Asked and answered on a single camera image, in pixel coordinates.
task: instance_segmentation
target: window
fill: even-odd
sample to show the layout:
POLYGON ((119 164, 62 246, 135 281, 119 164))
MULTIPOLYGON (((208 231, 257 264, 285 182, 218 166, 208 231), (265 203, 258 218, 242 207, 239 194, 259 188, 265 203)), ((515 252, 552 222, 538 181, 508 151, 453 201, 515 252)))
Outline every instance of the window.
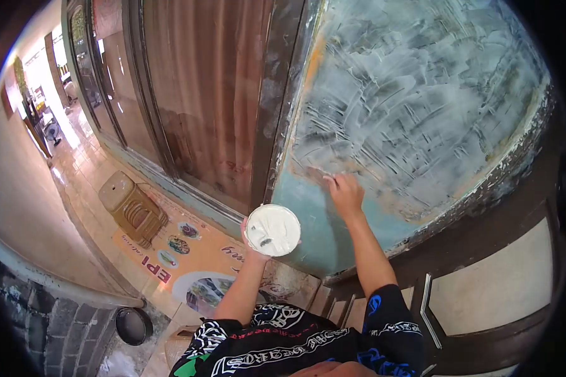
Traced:
POLYGON ((88 51, 88 41, 86 37, 86 17, 84 16, 82 6, 78 7, 70 18, 70 30, 71 43, 73 44, 77 62, 79 84, 85 100, 91 108, 92 117, 101 132, 117 140, 118 135, 107 113, 107 108, 99 92, 97 78, 92 68, 92 60, 88 51))
POLYGON ((143 120, 132 83, 124 45, 122 2, 94 0, 92 4, 98 51, 95 63, 103 72, 107 100, 128 147, 159 165, 158 153, 143 120))
POLYGON ((175 169, 247 214, 272 2, 143 3, 151 84, 175 169))

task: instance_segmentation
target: blue pattern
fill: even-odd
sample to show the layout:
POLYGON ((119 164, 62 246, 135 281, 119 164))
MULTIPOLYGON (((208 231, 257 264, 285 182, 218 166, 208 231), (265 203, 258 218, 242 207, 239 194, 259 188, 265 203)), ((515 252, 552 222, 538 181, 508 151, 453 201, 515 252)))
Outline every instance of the blue pattern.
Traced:
POLYGON ((415 373, 408 364, 398 364, 386 361, 386 356, 380 355, 377 348, 357 353, 357 361, 380 376, 411 377, 415 373))
POLYGON ((371 316, 371 314, 375 313, 375 311, 377 310, 377 308, 379 308, 381 305, 381 297, 379 294, 375 294, 371 297, 371 299, 369 300, 369 317, 371 316))

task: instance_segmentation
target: black bucket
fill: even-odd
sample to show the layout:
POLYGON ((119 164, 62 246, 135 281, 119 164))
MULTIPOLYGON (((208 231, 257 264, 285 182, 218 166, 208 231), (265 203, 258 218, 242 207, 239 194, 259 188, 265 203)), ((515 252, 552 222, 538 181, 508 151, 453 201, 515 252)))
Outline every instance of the black bucket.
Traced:
POLYGON ((122 308, 115 315, 119 337, 131 346, 140 346, 153 334, 153 323, 147 313, 137 308, 122 308))

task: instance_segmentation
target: beige plastic stool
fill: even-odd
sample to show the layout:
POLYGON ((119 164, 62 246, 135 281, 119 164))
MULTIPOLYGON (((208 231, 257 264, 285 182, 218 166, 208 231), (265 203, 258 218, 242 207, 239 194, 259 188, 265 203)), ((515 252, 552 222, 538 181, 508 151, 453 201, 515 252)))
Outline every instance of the beige plastic stool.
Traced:
POLYGON ((198 328, 199 326, 182 326, 166 340, 164 348, 168 368, 172 369, 174 364, 176 364, 182 354, 188 349, 191 340, 193 340, 193 334, 198 328))
POLYGON ((113 173, 98 197, 124 233, 145 249, 168 223, 168 215, 122 171, 113 173))

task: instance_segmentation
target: standing fan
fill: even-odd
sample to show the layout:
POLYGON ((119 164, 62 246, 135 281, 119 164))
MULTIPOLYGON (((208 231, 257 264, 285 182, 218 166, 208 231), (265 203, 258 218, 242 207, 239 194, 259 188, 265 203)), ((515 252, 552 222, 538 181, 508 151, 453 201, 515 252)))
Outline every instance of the standing fan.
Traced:
POLYGON ((55 121, 51 121, 44 129, 44 136, 48 141, 54 141, 54 146, 56 147, 62 139, 57 139, 58 134, 61 132, 61 128, 55 121))

